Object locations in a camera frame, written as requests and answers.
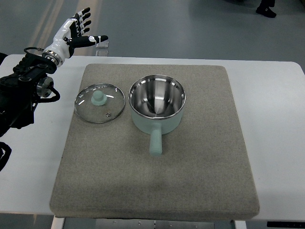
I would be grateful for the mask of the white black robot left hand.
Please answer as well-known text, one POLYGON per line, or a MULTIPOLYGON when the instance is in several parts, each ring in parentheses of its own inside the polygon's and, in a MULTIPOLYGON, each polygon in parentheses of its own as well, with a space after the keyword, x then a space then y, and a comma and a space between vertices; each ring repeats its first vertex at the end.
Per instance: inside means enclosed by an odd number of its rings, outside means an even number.
POLYGON ((52 44, 44 49, 42 57, 60 67, 73 56, 76 48, 90 47, 108 40, 106 35, 86 35, 90 31, 90 16, 90 8, 87 7, 68 18, 53 37, 52 44))

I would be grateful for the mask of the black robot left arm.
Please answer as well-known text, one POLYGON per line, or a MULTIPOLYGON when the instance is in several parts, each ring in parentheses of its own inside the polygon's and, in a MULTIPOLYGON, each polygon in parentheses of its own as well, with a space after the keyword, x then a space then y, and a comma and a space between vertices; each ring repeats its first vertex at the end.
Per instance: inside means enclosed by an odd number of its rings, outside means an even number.
POLYGON ((48 74, 53 74, 62 61, 52 51, 28 47, 13 73, 0 79, 0 135, 10 128, 21 129, 34 123, 34 111, 39 103, 60 99, 48 74))

